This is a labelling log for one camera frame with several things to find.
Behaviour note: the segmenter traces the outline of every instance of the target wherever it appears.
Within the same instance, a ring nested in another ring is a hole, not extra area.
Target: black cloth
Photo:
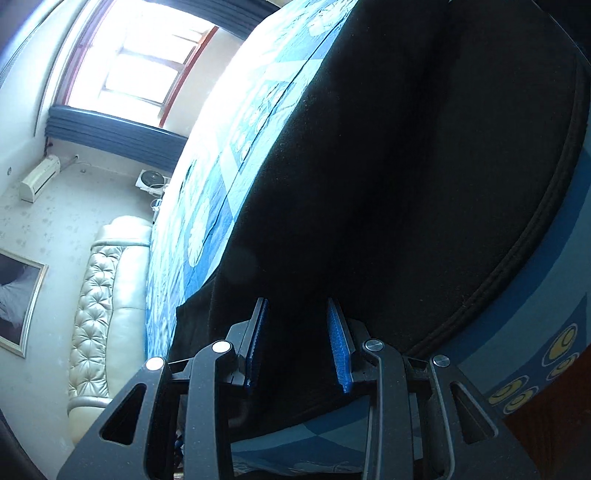
[[[350,401],[330,361],[327,296],[373,336],[428,355],[539,243],[588,108],[573,45],[528,0],[359,0],[216,276],[179,308],[173,359],[268,298],[255,436]]]

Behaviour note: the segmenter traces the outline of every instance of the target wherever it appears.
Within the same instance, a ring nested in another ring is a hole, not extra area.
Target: wall
[[[49,11],[61,0],[0,0],[0,51],[18,32],[40,4]]]
[[[0,408],[49,480],[73,448],[66,413],[68,364],[90,244],[99,227],[117,216],[152,218],[153,197],[134,184],[135,177],[74,164],[33,204],[19,200],[17,184],[0,197],[0,247],[49,265],[27,357],[0,348]]]
[[[219,29],[203,49],[170,109],[164,128],[188,137],[203,103],[230,63],[242,40]]]
[[[103,152],[95,148],[78,145],[72,142],[65,142],[63,140],[50,139],[50,142],[53,146],[47,149],[47,153],[57,155],[63,166],[71,164],[74,156],[78,155],[80,157],[76,160],[78,163],[90,164],[91,166],[101,168],[102,170],[135,177],[136,179],[139,177],[142,170],[155,170],[167,177],[170,176],[170,173],[168,172],[150,167],[130,158],[120,157],[119,155],[113,155],[112,153]]]
[[[33,35],[0,89],[0,194],[43,157],[44,124],[37,120],[45,87],[61,44],[85,3],[64,0],[54,10]]]

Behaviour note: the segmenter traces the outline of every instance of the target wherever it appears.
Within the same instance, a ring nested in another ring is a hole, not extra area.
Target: mattress
[[[293,0],[253,32],[212,91],[154,227],[148,356],[167,356],[176,307],[219,265],[258,170],[355,4]],[[436,352],[449,356],[500,415],[530,401],[591,343],[590,244],[587,131],[569,191],[539,247],[480,318]],[[235,471],[359,472],[367,416],[368,399],[360,398],[301,425],[234,443]]]
[[[294,0],[259,25],[208,97],[154,225],[147,357],[167,357],[176,307],[218,266],[273,143],[357,0]]]

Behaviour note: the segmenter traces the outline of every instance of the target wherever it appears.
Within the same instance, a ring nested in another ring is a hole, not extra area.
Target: yellow circle pattern
[[[505,408],[503,408],[503,413],[508,415],[509,413],[513,413],[515,410],[521,408],[531,400],[531,397],[538,393],[539,389],[539,387],[531,387],[520,393],[515,398],[513,398],[513,400],[507,402],[507,405],[505,405]]]
[[[577,324],[573,323],[558,335],[542,359],[542,365],[544,367],[553,364],[570,350],[574,344],[574,340],[577,338],[577,330]]]
[[[553,380],[557,376],[559,376],[562,372],[564,372],[568,367],[570,367],[574,361],[579,357],[578,353],[573,353],[570,357],[566,360],[563,360],[558,365],[554,367],[554,369],[548,374],[546,380]]]
[[[500,388],[495,393],[493,393],[489,399],[488,403],[491,405],[496,405],[503,400],[506,400],[511,395],[516,393],[521,387],[523,387],[530,378],[527,375],[523,375],[522,377],[514,379],[512,382],[507,383],[503,388]]]

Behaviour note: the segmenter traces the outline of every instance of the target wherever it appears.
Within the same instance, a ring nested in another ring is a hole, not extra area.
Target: air conditioner
[[[34,203],[47,184],[60,172],[60,159],[49,155],[21,182],[21,199]]]

